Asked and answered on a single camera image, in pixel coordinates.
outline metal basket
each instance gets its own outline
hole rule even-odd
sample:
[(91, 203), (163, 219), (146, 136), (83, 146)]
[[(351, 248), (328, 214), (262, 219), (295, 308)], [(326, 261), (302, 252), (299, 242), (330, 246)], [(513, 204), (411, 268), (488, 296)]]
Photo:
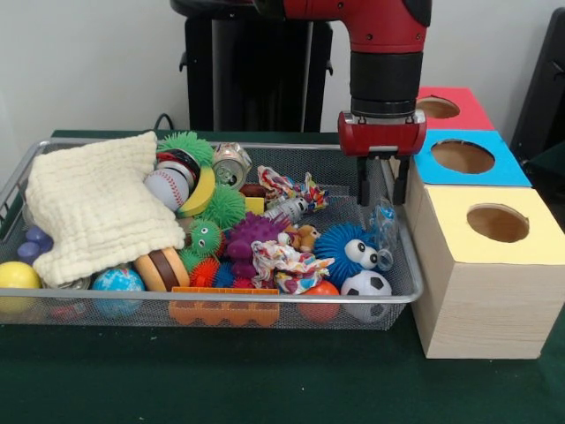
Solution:
[[(22, 217), (24, 192), (35, 156), (100, 140), (50, 139), (29, 149), (0, 193), (0, 262), (17, 260), (25, 239)], [(351, 222), (366, 228), (369, 215), (381, 196), (391, 193), (393, 178), (388, 162), (370, 161), (371, 205), (357, 204), (356, 159), (342, 154), (337, 145), (240, 144), (254, 167), (248, 181), (257, 178), (256, 166), (271, 166), (283, 175), (301, 180), (310, 171), (330, 192), (328, 208), (308, 215), (305, 223), (325, 231), (335, 223)], [(392, 286), (388, 297), (291, 296), (275, 294), (161, 293), (154, 291), (18, 290), (0, 289), (1, 323), (34, 323), (103, 326), (259, 327), (273, 329), (389, 329), (406, 304), (423, 290), (402, 208), (396, 213), (400, 243), (395, 264), (384, 276)], [(106, 306), (135, 306), (126, 317), (112, 318)]]

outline yellow ball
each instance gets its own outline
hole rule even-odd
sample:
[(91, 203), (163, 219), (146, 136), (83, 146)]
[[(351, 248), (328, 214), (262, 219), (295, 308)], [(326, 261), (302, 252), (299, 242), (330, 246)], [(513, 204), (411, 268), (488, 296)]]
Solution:
[[(0, 265), (0, 288), (3, 289), (40, 289), (41, 280), (32, 267), (24, 262), (6, 262)], [(33, 303), (31, 298), (1, 297), (0, 312), (17, 314), (24, 312)]]

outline spiky green ball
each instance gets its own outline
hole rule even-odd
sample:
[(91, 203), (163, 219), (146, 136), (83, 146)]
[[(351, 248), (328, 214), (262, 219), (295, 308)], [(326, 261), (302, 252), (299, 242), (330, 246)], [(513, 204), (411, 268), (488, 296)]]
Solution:
[(178, 256), (180, 260), (185, 265), (186, 270), (190, 274), (196, 266), (202, 262), (202, 258), (200, 258), (197, 254), (192, 252), (189, 248), (185, 247), (183, 250), (178, 252)]
[(210, 143), (204, 139), (199, 139), (195, 132), (175, 132), (165, 137), (163, 143), (157, 147), (157, 152), (180, 148), (191, 155), (200, 168), (212, 166), (214, 162), (214, 150)]
[(212, 221), (195, 219), (188, 227), (192, 243), (188, 248), (200, 258), (215, 254), (222, 242), (221, 231)]
[(245, 218), (245, 197), (225, 185), (217, 185), (214, 196), (200, 217), (215, 222), (223, 231)]

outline circular hole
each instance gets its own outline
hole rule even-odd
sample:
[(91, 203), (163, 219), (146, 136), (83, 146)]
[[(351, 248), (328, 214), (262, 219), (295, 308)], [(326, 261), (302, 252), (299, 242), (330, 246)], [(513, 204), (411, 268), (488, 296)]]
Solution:
[(469, 141), (441, 141), (432, 147), (432, 155), (441, 166), (463, 174), (482, 174), (494, 167), (494, 156)]
[(477, 233), (502, 243), (516, 243), (530, 232), (528, 218), (502, 205), (477, 205), (467, 213), (467, 222)]
[(461, 113), (455, 103), (435, 96), (419, 99), (416, 102), (416, 107), (423, 110), (427, 117), (435, 117), (436, 119), (448, 119)]

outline wooden box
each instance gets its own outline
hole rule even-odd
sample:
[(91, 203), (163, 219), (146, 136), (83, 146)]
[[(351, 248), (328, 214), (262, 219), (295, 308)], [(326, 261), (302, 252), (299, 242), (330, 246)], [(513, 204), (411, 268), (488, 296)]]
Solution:
[(540, 355), (565, 299), (565, 235), (535, 190), (428, 185), (414, 242), (427, 358)]
[(496, 131), (430, 130), (412, 159), (406, 190), (404, 207), (412, 232), (426, 185), (530, 187), (531, 183)]
[(466, 87), (422, 87), (417, 107), (429, 130), (493, 130), (480, 102)]

